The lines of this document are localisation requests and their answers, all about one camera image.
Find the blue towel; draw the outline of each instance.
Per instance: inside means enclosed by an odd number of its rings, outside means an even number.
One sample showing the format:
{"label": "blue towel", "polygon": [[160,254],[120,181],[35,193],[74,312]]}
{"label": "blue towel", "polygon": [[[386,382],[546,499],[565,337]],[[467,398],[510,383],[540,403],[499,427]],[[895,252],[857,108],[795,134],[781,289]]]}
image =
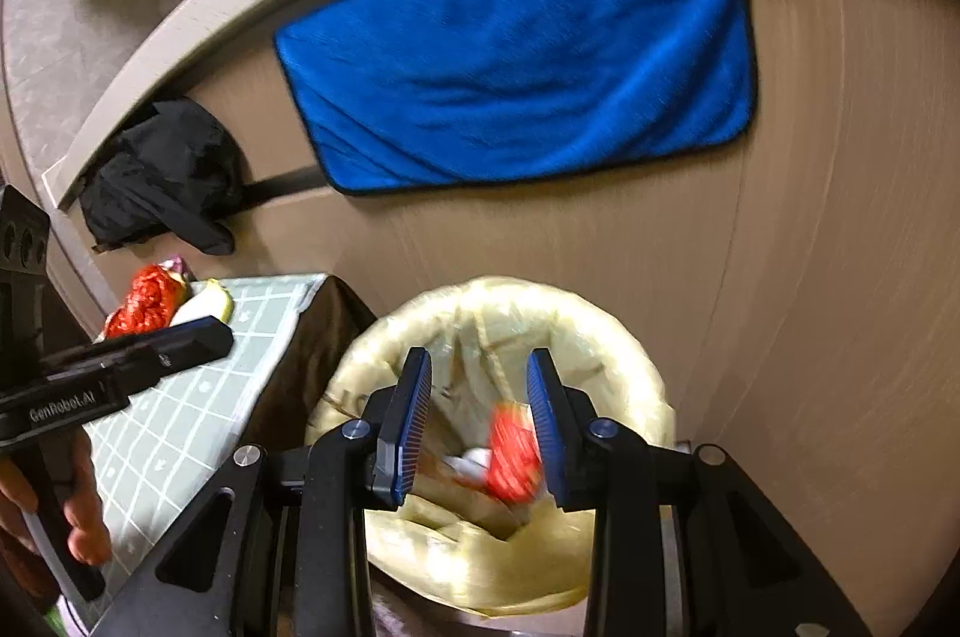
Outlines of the blue towel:
{"label": "blue towel", "polygon": [[730,141],[747,0],[340,0],[275,36],[330,183],[502,183]]}

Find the trash bin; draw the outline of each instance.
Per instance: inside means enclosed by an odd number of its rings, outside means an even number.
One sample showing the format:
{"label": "trash bin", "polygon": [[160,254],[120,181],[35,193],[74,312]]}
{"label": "trash bin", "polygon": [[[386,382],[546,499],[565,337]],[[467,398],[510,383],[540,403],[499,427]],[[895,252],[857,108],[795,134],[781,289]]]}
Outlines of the trash bin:
{"label": "trash bin", "polygon": [[410,346],[433,360],[432,405],[413,493],[395,513],[367,513],[371,563],[424,597],[487,616],[544,613],[587,595],[593,513],[566,514],[548,493],[506,506],[438,471],[443,455],[485,447],[498,402],[526,402],[526,361],[548,346],[560,378],[598,414],[672,445],[664,383],[611,315],[546,285],[483,277],[423,293],[357,338],[310,418],[307,442],[359,417],[397,382]]}

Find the human hand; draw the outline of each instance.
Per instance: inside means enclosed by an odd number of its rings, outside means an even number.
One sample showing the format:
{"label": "human hand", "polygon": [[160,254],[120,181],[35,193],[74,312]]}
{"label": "human hand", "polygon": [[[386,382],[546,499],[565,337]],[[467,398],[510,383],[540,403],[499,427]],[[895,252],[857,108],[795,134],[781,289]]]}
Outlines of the human hand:
{"label": "human hand", "polygon": [[[74,489],[64,503],[64,516],[71,525],[67,547],[83,564],[100,566],[110,557],[110,535],[104,525],[103,502],[90,458],[90,437],[77,429],[73,438]],[[37,494],[10,458],[0,458],[0,528],[33,552],[37,546],[27,530],[21,510],[37,511]]]}

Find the brown wall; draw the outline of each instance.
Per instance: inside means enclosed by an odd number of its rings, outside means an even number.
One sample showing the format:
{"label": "brown wall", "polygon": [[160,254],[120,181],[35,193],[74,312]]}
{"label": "brown wall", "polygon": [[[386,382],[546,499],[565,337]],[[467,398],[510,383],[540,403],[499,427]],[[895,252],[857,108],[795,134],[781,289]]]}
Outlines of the brown wall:
{"label": "brown wall", "polygon": [[[98,263],[118,288],[174,252],[213,276],[325,270],[380,313],[477,274],[576,291],[646,346],[680,433],[726,445],[897,634],[960,545],[960,2],[752,2],[760,109],[728,149],[511,189],[315,191],[235,217],[231,258],[163,237]],[[275,173],[305,138],[271,55],[198,97]]]}

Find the red crumpled packaging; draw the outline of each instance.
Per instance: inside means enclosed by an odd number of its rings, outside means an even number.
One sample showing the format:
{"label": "red crumpled packaging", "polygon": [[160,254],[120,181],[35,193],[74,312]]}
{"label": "red crumpled packaging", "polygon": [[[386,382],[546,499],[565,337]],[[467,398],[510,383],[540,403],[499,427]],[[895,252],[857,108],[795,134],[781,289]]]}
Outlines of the red crumpled packaging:
{"label": "red crumpled packaging", "polygon": [[544,478],[544,466],[525,407],[507,403],[493,408],[490,450],[487,490],[491,496],[506,503],[533,501]]}
{"label": "red crumpled packaging", "polygon": [[125,333],[146,333],[167,327],[174,312],[184,302],[186,284],[171,277],[155,263],[133,274],[130,291],[123,303],[107,319],[104,337]]}

